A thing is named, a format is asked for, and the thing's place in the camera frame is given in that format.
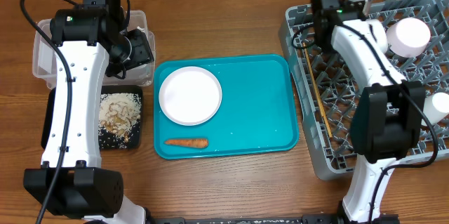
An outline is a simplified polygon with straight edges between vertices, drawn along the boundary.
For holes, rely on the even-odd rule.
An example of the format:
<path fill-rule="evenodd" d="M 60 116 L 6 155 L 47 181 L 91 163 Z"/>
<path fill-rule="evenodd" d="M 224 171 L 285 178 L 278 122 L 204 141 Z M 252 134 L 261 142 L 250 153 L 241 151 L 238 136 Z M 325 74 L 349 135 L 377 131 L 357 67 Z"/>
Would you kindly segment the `large pink plate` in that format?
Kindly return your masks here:
<path fill-rule="evenodd" d="M 217 77 L 202 67 L 181 67 L 170 73 L 159 89 L 159 105 L 171 121 L 196 126 L 211 119 L 222 102 Z"/>

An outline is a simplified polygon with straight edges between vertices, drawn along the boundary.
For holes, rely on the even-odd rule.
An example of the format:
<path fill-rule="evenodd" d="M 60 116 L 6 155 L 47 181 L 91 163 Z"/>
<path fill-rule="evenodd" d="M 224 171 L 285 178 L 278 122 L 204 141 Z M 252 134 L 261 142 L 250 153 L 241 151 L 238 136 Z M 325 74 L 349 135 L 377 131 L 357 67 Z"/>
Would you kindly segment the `orange carrot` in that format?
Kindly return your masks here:
<path fill-rule="evenodd" d="M 204 149 L 208 147 L 208 140 L 206 138 L 172 138 L 166 140 L 164 143 L 166 145 L 195 149 Z"/>

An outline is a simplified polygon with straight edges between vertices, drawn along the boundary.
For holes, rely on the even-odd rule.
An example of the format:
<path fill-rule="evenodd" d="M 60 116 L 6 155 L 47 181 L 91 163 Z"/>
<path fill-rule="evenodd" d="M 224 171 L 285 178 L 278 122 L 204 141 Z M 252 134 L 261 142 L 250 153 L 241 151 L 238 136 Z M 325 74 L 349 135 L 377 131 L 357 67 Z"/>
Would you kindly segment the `wooden chopstick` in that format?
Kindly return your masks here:
<path fill-rule="evenodd" d="M 309 74 L 310 74 L 310 77 L 311 77 L 311 84 L 312 84 L 313 89 L 314 89 L 315 97 L 316 97 L 317 100 L 320 100 L 321 97 L 320 97 L 320 93 L 319 93 L 318 86 L 317 86 L 316 81 L 315 81 L 313 69 L 311 68 L 311 62 L 310 62 L 310 59 L 309 59 L 309 53 L 308 53 L 307 48 L 304 48 L 304 49 L 303 49 L 303 52 L 304 52 L 304 54 L 305 54 L 305 58 L 306 58 L 306 62 L 307 62 L 307 67 L 308 67 Z"/>
<path fill-rule="evenodd" d="M 333 134 L 332 134 L 332 131 L 331 131 L 331 128 L 330 128 L 330 124 L 328 122 L 328 118 L 326 116 L 326 113 L 325 113 L 325 110 L 324 110 L 324 107 L 323 107 L 323 104 L 322 104 L 322 101 L 321 101 L 321 97 L 319 95 L 318 87 L 315 86 L 314 87 L 314 91 L 315 91 L 315 94 L 316 94 L 316 99 L 317 99 L 317 103 L 318 103 L 318 106 L 319 106 L 319 111 L 320 111 L 321 117 L 323 119 L 323 122 L 325 124 L 326 130 L 327 130 L 327 133 L 328 133 L 328 137 L 330 139 L 333 139 Z"/>

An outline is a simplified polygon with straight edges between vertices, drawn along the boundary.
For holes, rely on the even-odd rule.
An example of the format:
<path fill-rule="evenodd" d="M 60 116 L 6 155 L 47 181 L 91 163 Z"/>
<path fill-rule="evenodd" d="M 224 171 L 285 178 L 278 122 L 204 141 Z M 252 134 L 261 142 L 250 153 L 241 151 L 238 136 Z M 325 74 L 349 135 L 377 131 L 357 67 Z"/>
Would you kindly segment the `small pink plate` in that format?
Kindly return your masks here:
<path fill-rule="evenodd" d="M 403 58 L 416 58 L 427 47 L 431 32 L 425 22 L 417 18 L 399 20 L 387 30 L 390 50 Z"/>

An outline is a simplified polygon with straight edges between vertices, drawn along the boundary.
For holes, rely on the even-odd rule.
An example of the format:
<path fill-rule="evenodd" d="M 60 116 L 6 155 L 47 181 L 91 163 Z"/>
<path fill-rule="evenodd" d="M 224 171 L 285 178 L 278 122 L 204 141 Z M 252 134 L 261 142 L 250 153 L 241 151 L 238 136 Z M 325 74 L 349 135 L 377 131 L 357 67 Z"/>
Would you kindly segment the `white paper cup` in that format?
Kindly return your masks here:
<path fill-rule="evenodd" d="M 424 101 L 423 113 L 431 125 L 439 123 L 448 116 L 449 95 L 439 92 L 427 97 Z"/>

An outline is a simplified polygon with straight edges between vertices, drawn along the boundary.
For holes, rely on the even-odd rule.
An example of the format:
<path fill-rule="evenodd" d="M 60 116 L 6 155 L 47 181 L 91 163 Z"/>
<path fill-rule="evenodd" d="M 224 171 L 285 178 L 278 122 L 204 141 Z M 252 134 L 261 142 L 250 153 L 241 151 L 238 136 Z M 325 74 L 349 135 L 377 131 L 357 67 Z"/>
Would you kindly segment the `white bowl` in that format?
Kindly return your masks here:
<path fill-rule="evenodd" d="M 376 41 L 377 45 L 380 47 L 381 52 L 386 53 L 388 50 L 388 41 L 385 29 L 379 20 L 366 20 L 368 23 L 368 28 Z"/>

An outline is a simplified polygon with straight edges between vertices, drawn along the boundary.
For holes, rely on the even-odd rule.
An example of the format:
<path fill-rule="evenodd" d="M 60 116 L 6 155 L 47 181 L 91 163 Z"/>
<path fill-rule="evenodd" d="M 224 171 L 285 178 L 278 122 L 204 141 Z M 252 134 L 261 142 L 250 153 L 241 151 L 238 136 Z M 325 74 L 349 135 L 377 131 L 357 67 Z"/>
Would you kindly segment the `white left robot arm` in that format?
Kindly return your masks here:
<path fill-rule="evenodd" d="M 129 29 L 121 0 L 83 0 L 60 9 L 43 39 L 57 56 L 57 82 L 48 140 L 23 185 L 42 212 L 87 223 L 151 223 L 151 213 L 125 194 L 123 177 L 103 169 L 98 142 L 105 77 L 154 62 L 146 34 Z"/>

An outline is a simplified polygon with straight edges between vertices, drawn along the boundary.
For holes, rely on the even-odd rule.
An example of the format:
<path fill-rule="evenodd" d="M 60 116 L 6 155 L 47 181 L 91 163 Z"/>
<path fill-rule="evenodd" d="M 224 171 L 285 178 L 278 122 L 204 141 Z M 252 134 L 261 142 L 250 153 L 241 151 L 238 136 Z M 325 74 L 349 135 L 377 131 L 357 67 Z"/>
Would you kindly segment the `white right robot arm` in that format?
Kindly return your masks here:
<path fill-rule="evenodd" d="M 394 34 L 378 19 L 370 19 L 367 3 L 352 0 L 311 0 L 313 43 L 324 52 L 338 53 L 351 71 L 361 96 L 349 135 L 357 155 L 348 193 L 334 218 L 336 223 L 398 223 L 398 216 L 380 213 L 380 203 L 396 169 L 420 169 L 438 155 L 438 137 L 431 157 L 403 164 L 415 147 L 423 124 L 432 123 L 424 111 L 426 90 L 408 81 L 387 59 L 395 41 L 413 44 L 413 34 Z"/>

